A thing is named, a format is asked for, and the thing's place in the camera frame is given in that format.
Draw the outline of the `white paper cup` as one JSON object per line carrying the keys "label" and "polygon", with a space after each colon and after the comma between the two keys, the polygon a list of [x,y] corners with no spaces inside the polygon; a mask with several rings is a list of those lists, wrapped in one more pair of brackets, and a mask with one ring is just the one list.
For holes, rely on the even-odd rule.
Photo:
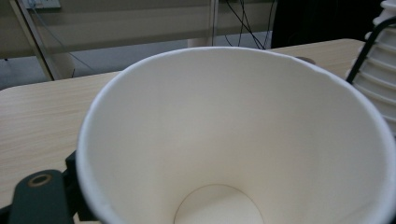
{"label": "white paper cup", "polygon": [[391,224],[396,142],[340,77],[265,50],[180,49],[109,81],[78,181],[105,224]]}

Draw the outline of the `white background desk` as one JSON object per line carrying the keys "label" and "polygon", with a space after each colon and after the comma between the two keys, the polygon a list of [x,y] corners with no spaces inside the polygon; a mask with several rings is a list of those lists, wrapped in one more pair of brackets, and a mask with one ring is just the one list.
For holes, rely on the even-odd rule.
{"label": "white background desk", "polygon": [[0,90],[159,52],[270,45],[276,0],[0,0]]}

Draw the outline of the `black curtain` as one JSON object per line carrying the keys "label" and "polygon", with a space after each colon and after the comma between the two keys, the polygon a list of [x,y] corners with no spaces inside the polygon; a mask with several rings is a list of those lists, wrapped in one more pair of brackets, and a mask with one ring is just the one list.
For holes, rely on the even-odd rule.
{"label": "black curtain", "polygon": [[383,0],[276,0],[271,47],[336,39],[363,41]]}

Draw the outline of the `short stack of white cups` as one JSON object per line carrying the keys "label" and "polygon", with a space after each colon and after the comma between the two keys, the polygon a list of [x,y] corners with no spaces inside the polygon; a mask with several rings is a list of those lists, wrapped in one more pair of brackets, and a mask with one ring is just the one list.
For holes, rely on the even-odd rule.
{"label": "short stack of white cups", "polygon": [[[380,6],[374,28],[396,16],[396,0],[383,0]],[[365,35],[365,42],[371,32]],[[371,100],[396,137],[396,25],[380,33],[351,85]]]}

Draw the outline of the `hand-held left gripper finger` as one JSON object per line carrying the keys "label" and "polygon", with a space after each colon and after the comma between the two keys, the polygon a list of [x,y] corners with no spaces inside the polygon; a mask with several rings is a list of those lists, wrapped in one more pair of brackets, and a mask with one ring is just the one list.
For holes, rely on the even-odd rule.
{"label": "hand-held left gripper finger", "polygon": [[78,183],[76,152],[73,151],[66,159],[66,170],[64,171],[64,185],[66,199],[71,215],[78,215],[79,221],[97,221],[87,205]]}

